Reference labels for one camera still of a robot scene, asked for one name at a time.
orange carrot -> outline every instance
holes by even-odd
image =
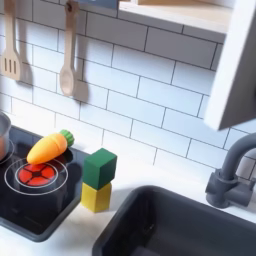
[[[61,155],[74,143],[73,135],[62,130],[39,140],[30,150],[27,161],[29,164],[42,164]]]

stacked blocks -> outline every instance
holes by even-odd
[[[109,208],[117,156],[102,148],[85,159],[82,204],[92,212]]]

green block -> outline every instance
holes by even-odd
[[[83,182],[99,190],[115,178],[117,156],[102,148],[84,162]]]

wooden shelf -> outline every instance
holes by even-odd
[[[143,0],[139,5],[136,1],[121,0],[119,10],[219,33],[227,33],[233,11],[194,0]]]

toy kitchen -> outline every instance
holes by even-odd
[[[0,0],[0,256],[255,255],[256,0],[21,2]]]

